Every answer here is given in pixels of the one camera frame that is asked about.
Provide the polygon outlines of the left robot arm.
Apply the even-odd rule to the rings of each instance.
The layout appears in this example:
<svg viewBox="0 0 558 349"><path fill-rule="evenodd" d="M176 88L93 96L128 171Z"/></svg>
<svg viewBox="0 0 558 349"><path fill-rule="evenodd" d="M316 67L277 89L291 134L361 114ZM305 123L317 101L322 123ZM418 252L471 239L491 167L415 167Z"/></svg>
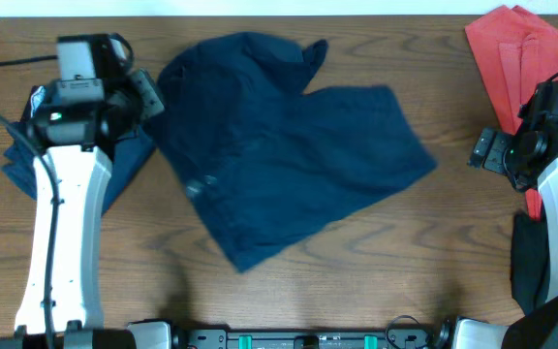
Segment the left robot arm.
<svg viewBox="0 0 558 349"><path fill-rule="evenodd" d="M113 79L57 80L15 137L33 155L37 211L14 332L0 348L134 348L104 325L98 265L104 198L117 144L164 111L143 69Z"/></svg>

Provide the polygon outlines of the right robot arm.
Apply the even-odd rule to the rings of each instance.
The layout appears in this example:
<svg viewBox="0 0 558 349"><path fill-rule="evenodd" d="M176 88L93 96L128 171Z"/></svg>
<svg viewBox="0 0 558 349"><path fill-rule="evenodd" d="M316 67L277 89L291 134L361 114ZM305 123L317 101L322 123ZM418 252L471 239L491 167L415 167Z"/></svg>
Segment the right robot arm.
<svg viewBox="0 0 558 349"><path fill-rule="evenodd" d="M515 134L484 129L469 163L504 175L517 192L539 191L549 255L545 303L510 326L461 319L449 336L452 348L558 348L558 80L538 84L519 116Z"/></svg>

